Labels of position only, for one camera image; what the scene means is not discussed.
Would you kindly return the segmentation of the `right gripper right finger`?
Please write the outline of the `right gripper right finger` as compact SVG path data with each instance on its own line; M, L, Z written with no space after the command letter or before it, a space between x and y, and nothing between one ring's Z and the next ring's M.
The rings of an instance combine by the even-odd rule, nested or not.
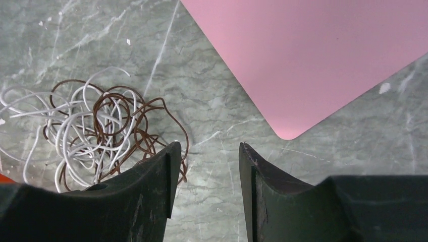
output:
M303 182L239 147L249 241L427 241L426 175L334 175Z

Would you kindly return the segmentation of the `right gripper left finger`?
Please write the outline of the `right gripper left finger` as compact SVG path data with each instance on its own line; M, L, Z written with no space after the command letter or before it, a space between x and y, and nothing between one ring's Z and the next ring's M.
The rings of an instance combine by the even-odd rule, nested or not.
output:
M172 142L83 191L1 185L1 241L163 241L181 164Z

